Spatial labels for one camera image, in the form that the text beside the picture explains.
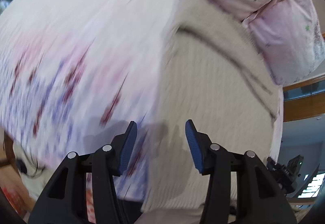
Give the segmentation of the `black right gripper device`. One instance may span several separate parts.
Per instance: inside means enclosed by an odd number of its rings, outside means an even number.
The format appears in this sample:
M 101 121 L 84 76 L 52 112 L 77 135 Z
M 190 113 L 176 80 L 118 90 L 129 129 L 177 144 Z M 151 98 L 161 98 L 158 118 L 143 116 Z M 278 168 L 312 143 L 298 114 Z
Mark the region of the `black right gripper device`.
M 267 158 L 267 168 L 280 189 L 285 195 L 293 193 L 297 188 L 297 177 L 300 176 L 300 169 L 304 157 L 297 155 L 289 160 L 287 165 L 276 163 L 271 157 Z

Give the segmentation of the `pink floral bed sheet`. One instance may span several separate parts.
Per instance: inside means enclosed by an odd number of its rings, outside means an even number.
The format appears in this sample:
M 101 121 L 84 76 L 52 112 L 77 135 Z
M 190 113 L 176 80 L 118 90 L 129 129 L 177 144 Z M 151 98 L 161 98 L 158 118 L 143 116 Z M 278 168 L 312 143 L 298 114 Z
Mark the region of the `pink floral bed sheet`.
M 197 223 L 196 209 L 143 210 L 149 126 L 179 0 L 13 0 L 1 14 L 1 127 L 37 161 L 57 168 L 138 125 L 117 195 L 142 203 L 137 223 Z M 279 155 L 283 107 L 268 157 Z

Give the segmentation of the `cream knitted garment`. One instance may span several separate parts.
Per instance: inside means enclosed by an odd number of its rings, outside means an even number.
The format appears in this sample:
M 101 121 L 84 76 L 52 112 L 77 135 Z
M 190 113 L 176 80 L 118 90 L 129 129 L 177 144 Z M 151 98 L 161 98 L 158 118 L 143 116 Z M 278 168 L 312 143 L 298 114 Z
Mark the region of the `cream knitted garment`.
M 208 0 L 179 0 L 162 54 L 158 109 L 149 126 L 143 210 L 196 209 L 208 177 L 195 169 L 185 124 L 228 151 L 270 152 L 279 89 L 246 29 Z

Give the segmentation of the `pink floral pillow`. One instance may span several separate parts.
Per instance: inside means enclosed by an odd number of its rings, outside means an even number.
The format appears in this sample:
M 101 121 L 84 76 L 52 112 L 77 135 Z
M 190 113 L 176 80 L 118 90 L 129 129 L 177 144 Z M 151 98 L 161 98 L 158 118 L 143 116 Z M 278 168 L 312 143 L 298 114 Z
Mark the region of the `pink floral pillow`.
M 180 0 L 175 22 L 215 40 L 246 29 L 278 85 L 308 77 L 324 61 L 324 39 L 312 0 Z

